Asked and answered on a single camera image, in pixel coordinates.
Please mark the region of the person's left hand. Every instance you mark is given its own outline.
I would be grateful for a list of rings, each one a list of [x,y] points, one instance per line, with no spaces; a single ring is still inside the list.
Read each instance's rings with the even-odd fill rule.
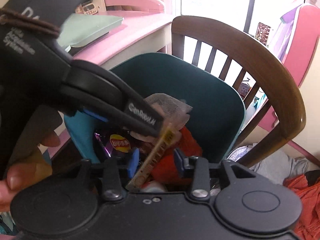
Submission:
[[[12,164],[7,176],[1,180],[1,212],[10,211],[13,198],[23,189],[52,175],[52,162],[48,152],[36,147],[26,158]]]

